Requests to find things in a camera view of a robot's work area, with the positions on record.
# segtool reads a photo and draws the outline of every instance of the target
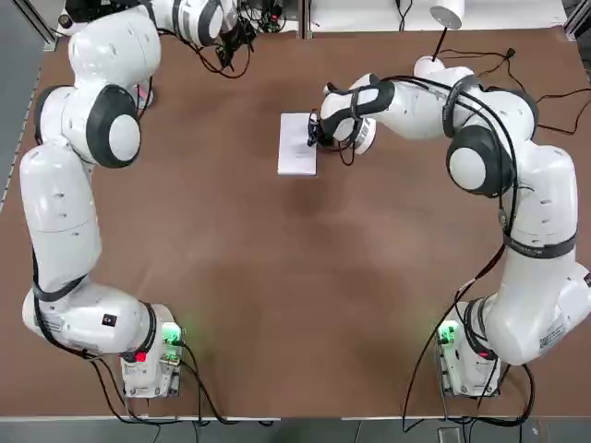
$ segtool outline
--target label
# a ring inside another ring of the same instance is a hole
[[[111,314],[104,314],[103,315],[103,326],[110,326],[111,328],[115,327],[117,323],[117,316]]]
[[[359,132],[359,135],[357,136],[356,144],[362,145],[363,142],[366,141],[368,134],[369,134],[369,123],[364,120],[363,125],[361,126],[361,131]]]
[[[135,365],[124,365],[123,372],[128,377],[134,377],[138,374],[138,367]]]
[[[539,339],[540,353],[547,352],[552,346],[558,343],[562,337],[564,337],[565,333],[566,325],[564,324],[564,316],[562,315],[562,312],[560,312],[548,328],[546,335]]]
[[[34,321],[35,326],[38,328],[39,323],[37,322],[37,316],[34,317]],[[47,329],[53,333],[62,332],[62,325],[64,324],[64,322],[59,317],[51,318],[50,316],[47,316],[47,314],[43,314],[43,323],[45,323]]]

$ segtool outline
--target black cable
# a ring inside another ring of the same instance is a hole
[[[198,366],[197,366],[197,359],[195,358],[195,354],[193,354],[193,351],[191,350],[191,348],[183,341],[176,341],[173,344],[175,346],[182,346],[183,348],[185,348],[187,350],[189,356],[191,357],[191,361],[193,362],[193,366],[195,366],[195,368],[193,368],[191,365],[188,365],[184,361],[181,361],[181,365],[186,367],[189,371],[191,371],[191,373],[193,374],[193,377],[195,377],[195,379],[197,380],[198,389],[203,390],[203,395],[205,395],[205,400],[207,400],[208,404],[210,405],[211,411],[213,412],[213,416],[217,419],[217,421],[220,422],[222,425],[237,425],[238,423],[240,423],[240,422],[233,421],[233,420],[227,420],[227,419],[223,418],[218,413],[217,409],[215,408],[215,405],[213,404],[213,400],[211,399],[210,393],[205,388],[205,384],[203,383],[203,380],[201,379],[201,376],[199,375],[199,370],[198,370]]]
[[[158,437],[160,436],[161,431],[163,430],[163,427],[158,425],[158,432],[156,432],[156,436],[154,437],[154,440],[151,441],[151,443],[156,443],[156,441],[158,440]]]
[[[272,5],[261,8],[259,18],[253,16],[255,9],[248,2],[243,2],[241,9],[246,13],[247,19],[257,25],[259,33],[279,33],[287,24],[284,8],[278,5],[276,0],[272,1]],[[283,19],[283,25],[279,26],[281,18]]]
[[[468,441],[466,443],[470,443],[472,441],[472,429],[474,429],[474,425],[478,423],[476,420],[470,424],[470,430],[468,431]]]
[[[213,401],[211,400],[210,393],[205,388],[205,385],[203,384],[203,380],[201,380],[201,377],[199,376],[199,374],[195,371],[195,369],[193,369],[193,367],[191,367],[191,365],[187,364],[187,362],[181,361],[181,365],[186,367],[193,374],[193,377],[197,380],[197,382],[199,384],[199,388],[203,389],[203,394],[205,395],[205,399],[207,400],[208,404],[210,405],[211,411],[213,412],[213,416],[216,418],[216,420],[218,422],[220,422],[222,425],[237,425],[238,423],[240,423],[237,421],[227,420],[227,419],[223,418],[218,413],[217,409],[215,409],[215,405],[213,404]]]
[[[239,17],[238,18],[238,23],[240,23],[240,28],[243,32],[244,37],[248,40],[248,36],[247,36],[247,30],[244,26],[243,23],[243,18]],[[205,55],[203,55],[201,52],[205,49],[203,47],[199,48],[195,43],[193,42],[189,42],[188,40],[185,40],[182,36],[180,35],[176,35],[175,33],[169,31],[169,30],[165,30],[163,28],[158,28],[157,29],[160,35],[173,35],[175,36],[179,41],[181,41],[185,46],[189,47],[191,49],[191,51],[193,51],[198,57],[199,60],[201,61],[201,63],[205,66],[205,68],[212,72],[213,74],[219,74],[220,76],[224,77],[224,78],[229,78],[229,79],[238,79],[243,77],[247,71],[248,71],[248,67],[250,66],[250,53],[251,51],[251,47],[250,44],[247,45],[247,62],[243,68],[243,70],[240,72],[240,74],[237,74],[235,76],[233,75],[229,75],[226,74],[224,72],[225,67],[221,67],[221,68],[217,68],[215,67],[206,57]],[[223,47],[223,45],[217,43],[216,47]]]
[[[452,87],[449,87],[447,85],[443,85],[440,84],[438,82],[432,81],[432,80],[428,80],[428,79],[424,79],[424,78],[416,78],[413,76],[393,76],[393,77],[389,77],[389,78],[385,78],[384,80],[389,80],[389,81],[406,81],[409,83],[413,83],[415,84],[416,82],[422,82],[425,83],[427,85],[430,86],[434,86],[437,88],[442,88],[445,90],[451,90]],[[476,97],[471,96],[470,94],[467,94],[466,92],[461,92],[460,95],[462,97],[467,98],[468,100],[471,100],[473,102],[475,102],[476,104],[478,104],[483,110],[485,110],[487,113],[489,113],[499,124],[502,132],[504,133],[506,139],[507,139],[507,143],[509,145],[510,148],[510,152],[511,152],[511,156],[512,156],[512,164],[513,164],[513,172],[514,172],[514,176],[513,176],[513,201],[512,201],[512,208],[511,208],[511,216],[509,217],[508,220],[508,226],[506,228],[506,233],[507,234],[511,234],[511,231],[513,229],[513,222],[514,222],[514,212],[515,212],[515,202],[516,202],[516,194],[517,194],[517,188],[518,188],[518,184],[517,184],[517,165],[516,165],[516,157],[515,157],[515,151],[514,151],[514,146],[513,146],[513,141],[511,140],[511,136],[509,134],[509,131],[507,130],[507,128],[505,127],[504,123],[501,121],[501,119],[496,115],[496,113],[494,113],[492,111],[492,109],[490,109],[489,106],[487,106],[485,103],[483,103],[481,100],[477,99]],[[498,140],[498,135],[497,135],[497,131],[495,129],[495,127],[492,125],[492,123],[489,121],[489,119],[483,115],[479,110],[476,110],[475,108],[467,105],[466,103],[463,102],[457,102],[457,105],[464,107],[465,109],[467,109],[468,111],[472,112],[473,114],[478,114],[484,121],[485,123],[488,124],[488,126],[492,129],[492,134],[493,136],[495,136],[495,141],[497,143],[497,146],[502,149],[502,145],[500,143],[500,141]],[[462,297],[464,297],[464,295],[467,293],[467,290],[469,290],[469,288],[478,280],[480,280],[482,277],[484,277],[487,273],[489,273],[494,266],[496,266],[496,264],[499,262],[499,260],[501,259],[501,256],[504,252],[505,246],[502,245],[500,247],[500,249],[498,250],[498,252],[493,256],[493,258],[488,262],[488,264],[475,276],[475,278],[471,281],[471,283],[467,284],[465,286],[465,290],[462,291],[461,293],[456,293],[456,296],[454,297],[454,302],[453,304],[446,310],[445,314],[441,317],[440,321],[438,322],[438,324],[436,325],[436,327],[433,329],[433,331],[431,332],[431,334],[428,337],[427,342],[425,343],[418,359],[417,362],[415,364],[415,367],[413,369],[413,374],[411,376],[411,380],[406,392],[406,398],[404,400],[404,410],[403,410],[403,432],[407,433],[409,432],[412,428],[414,428],[416,425],[418,425],[419,423],[422,422],[422,420],[419,420],[418,422],[412,424],[411,426],[409,426],[408,428],[405,428],[404,424],[405,424],[405,420],[406,420],[406,412],[407,412],[407,408],[408,408],[408,402],[410,400],[410,393],[412,392],[412,387],[414,386],[414,382],[416,380],[416,373],[418,371],[419,365],[425,355],[425,353],[427,352],[427,349],[431,343],[431,341],[433,340],[435,334],[437,333],[438,327],[440,326],[440,324],[445,320],[445,318],[450,314],[450,312],[452,312],[452,310],[454,309],[455,305],[457,304],[457,302],[459,300],[462,299]],[[530,401],[535,398],[535,394],[534,394],[534,389],[532,389],[532,395],[530,397]]]
[[[435,48],[431,62],[434,62],[437,56],[440,54],[441,45],[443,44],[443,40],[445,40],[445,34],[447,34],[447,27],[443,28],[443,32],[441,33],[440,40],[437,43],[437,47]]]
[[[546,99],[563,99],[565,97],[570,97],[571,95],[578,94],[580,92],[590,91],[590,90],[591,90],[591,88],[582,88],[580,90],[573,90],[571,92],[567,92],[566,94],[546,94],[546,95],[541,96],[539,99],[537,99],[536,103],[540,103]],[[585,103],[585,105],[581,108],[581,111],[579,111],[579,114],[576,116],[576,119],[574,120],[574,129],[573,130],[561,129],[559,127],[547,126],[547,125],[541,125],[541,124],[537,125],[537,126],[543,127],[544,129],[548,129],[550,131],[558,132],[560,134],[564,134],[565,136],[573,136],[579,128],[579,120],[581,119],[581,115],[583,115],[583,112],[585,111],[585,109],[589,105],[589,103],[591,103],[591,99]]]
[[[113,383],[113,388],[115,389],[115,392],[117,394],[117,397],[119,398],[119,400],[121,401],[121,404],[123,404],[123,406],[126,408],[127,413],[129,413],[129,415],[137,422],[139,423],[143,423],[144,425],[175,425],[177,423],[181,423],[180,420],[168,420],[168,421],[152,421],[149,419],[145,419],[145,418],[141,418],[138,417],[133,410],[131,409],[131,407],[129,407],[125,400],[123,399],[123,396],[121,395],[121,392],[119,391],[118,387],[117,387],[117,382],[115,380],[115,375],[113,374],[113,370],[111,369],[111,367],[102,359],[102,358],[97,358],[97,360],[103,364],[103,366],[105,367],[105,369],[107,370],[107,373],[109,374],[109,378],[111,379],[111,382]],[[106,398],[107,403],[111,403],[110,399],[105,391],[105,395],[107,396]]]
[[[489,56],[489,55],[495,55],[497,57],[500,57],[502,60],[495,67],[493,67],[492,69],[489,69],[487,71],[483,71],[480,74],[478,74],[477,76],[482,78],[484,76],[487,76],[488,74],[492,74],[493,72],[498,70],[501,66],[503,66],[506,62],[507,63],[507,74],[515,83],[517,83],[519,85],[519,88],[521,88],[521,90],[523,92],[525,92],[524,84],[516,76],[514,76],[513,73],[511,72],[511,60],[510,59],[515,56],[515,50],[513,48],[509,48],[505,54],[495,53],[495,52],[456,51],[455,49],[445,49],[445,50],[441,51],[440,53],[441,54],[444,54],[444,53],[457,54],[457,56],[445,57],[445,59],[481,58],[481,57],[485,57],[485,56]]]
[[[67,34],[64,34],[64,32],[60,32],[59,30],[55,30],[55,29],[54,29],[54,28],[52,28],[52,27],[48,27],[48,28],[49,28],[49,30],[50,30],[51,32],[53,32],[54,34],[58,35],[59,37],[69,37],[69,35],[67,35]]]
[[[398,25],[398,30],[399,31],[403,31],[404,28],[406,27],[406,15],[408,14],[408,11],[410,11],[411,7],[413,7],[413,0],[410,0],[410,3],[408,4],[408,8],[405,10],[405,12],[402,12],[402,9],[400,8],[400,2],[396,2],[396,5],[398,7],[398,14],[400,15],[400,25]]]
[[[138,114],[138,121],[141,120],[141,117],[144,116],[144,114],[146,113],[146,109],[148,109],[148,103],[150,102],[150,96],[152,93],[152,79],[153,77],[150,77],[150,81],[148,81],[148,96],[146,97],[146,100],[144,101],[144,107],[142,108],[141,112]],[[137,85],[138,88],[138,107],[139,107],[139,85]]]

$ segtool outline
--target white notepad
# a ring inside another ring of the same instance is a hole
[[[316,143],[308,146],[309,114],[281,114],[278,175],[316,175]]]

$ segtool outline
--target white lamp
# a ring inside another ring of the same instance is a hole
[[[431,16],[450,30],[459,30],[464,19],[464,0],[437,0],[431,7]]]

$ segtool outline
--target table surface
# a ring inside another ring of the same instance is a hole
[[[218,409],[250,417],[398,416],[415,360],[460,284],[501,241],[496,203],[449,179],[449,140],[405,141],[381,128],[351,168],[319,156],[318,176],[277,176],[280,114],[319,106],[322,87],[367,72],[412,72],[436,33],[330,34],[314,41],[263,36],[247,75],[208,73],[189,50],[163,40],[157,100],[142,120],[138,161],[93,177],[103,255],[91,274],[142,300],[170,306],[187,329]],[[512,73],[534,97],[588,87],[575,43],[563,31],[454,33],[445,47],[513,47]],[[449,60],[476,72],[496,57]],[[490,84],[515,85],[506,67]],[[45,56],[39,90],[73,81],[65,44]],[[545,102],[541,122],[570,127],[585,94]],[[579,260],[591,265],[591,126],[566,137],[539,129],[537,143],[567,149],[580,188]],[[27,124],[23,149],[33,146]],[[30,287],[30,240],[14,177],[0,216],[4,337],[0,414],[107,415],[88,364],[22,324]],[[501,269],[471,296],[493,293]],[[531,364],[536,414],[591,415],[586,321]],[[195,415],[195,384],[151,415]],[[515,368],[480,413],[518,414],[527,384]],[[453,413],[474,413],[453,401]],[[418,373],[411,415],[441,415],[432,354]]]

